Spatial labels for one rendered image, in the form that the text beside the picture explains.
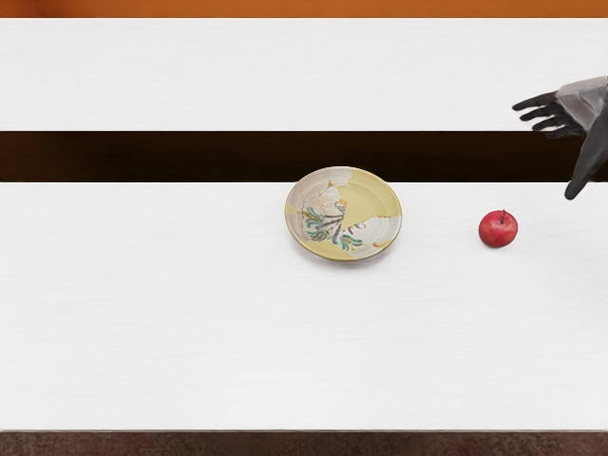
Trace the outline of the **yellow patterned ceramic plate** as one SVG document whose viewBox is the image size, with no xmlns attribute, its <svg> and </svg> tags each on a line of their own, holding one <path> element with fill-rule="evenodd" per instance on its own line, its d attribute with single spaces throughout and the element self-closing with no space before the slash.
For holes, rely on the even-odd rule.
<svg viewBox="0 0 608 456">
<path fill-rule="evenodd" d="M 334 261 L 382 253 L 403 222 L 400 200 L 390 185 L 351 166 L 321 168 L 300 179 L 286 199 L 284 214 L 301 247 Z"/>
</svg>

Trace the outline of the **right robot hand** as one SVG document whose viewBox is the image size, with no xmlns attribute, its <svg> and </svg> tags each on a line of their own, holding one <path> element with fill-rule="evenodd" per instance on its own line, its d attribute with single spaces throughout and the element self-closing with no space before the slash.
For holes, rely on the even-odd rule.
<svg viewBox="0 0 608 456">
<path fill-rule="evenodd" d="M 567 200 L 579 195 L 608 163 L 608 76 L 577 81 L 512 106 L 520 120 L 535 121 L 532 129 L 549 139 L 582 136 L 584 141 L 564 191 Z"/>
</svg>

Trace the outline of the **red apple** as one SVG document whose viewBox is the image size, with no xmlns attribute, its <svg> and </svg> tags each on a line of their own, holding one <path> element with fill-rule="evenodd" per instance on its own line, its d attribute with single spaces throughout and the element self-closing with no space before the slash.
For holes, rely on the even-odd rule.
<svg viewBox="0 0 608 456">
<path fill-rule="evenodd" d="M 519 223 L 506 210 L 487 213 L 480 221 L 478 235 L 483 244 L 491 248 L 509 245 L 517 236 Z"/>
</svg>

